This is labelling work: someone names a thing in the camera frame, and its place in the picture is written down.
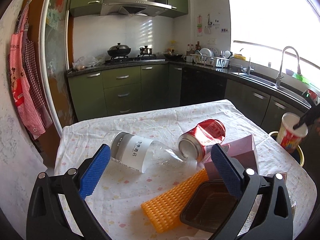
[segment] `plastic water bottle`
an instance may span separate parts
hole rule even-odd
[[[143,138],[120,130],[111,130],[103,139],[111,148],[113,161],[145,173],[153,169],[155,173],[174,171],[183,177],[196,172],[197,161],[186,159],[179,151],[170,149],[159,141]]]

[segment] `range hood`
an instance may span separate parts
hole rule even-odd
[[[126,14],[154,17],[169,9],[172,9],[171,5],[148,0],[103,0],[100,15]]]
[[[154,17],[169,9],[172,9],[171,5],[157,2],[139,0],[103,0],[100,15],[126,14]]]

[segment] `pink box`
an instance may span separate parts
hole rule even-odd
[[[259,166],[257,165],[258,156],[257,156],[256,145],[253,140],[253,135],[248,135],[246,137],[235,140],[233,142],[223,144],[221,146],[224,147],[225,145],[230,146],[227,152],[227,155],[229,157],[236,158],[245,169],[252,168],[254,169],[255,172],[259,174]],[[211,158],[209,158],[204,163],[204,167],[208,173],[209,180],[221,179]]]

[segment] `black plastic tray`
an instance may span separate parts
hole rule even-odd
[[[199,185],[180,214],[180,221],[194,228],[214,233],[234,209],[237,200],[222,180]]]

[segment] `pot lid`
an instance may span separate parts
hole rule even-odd
[[[112,46],[109,50],[117,50],[117,49],[130,49],[129,46],[124,45],[119,42],[118,45]]]

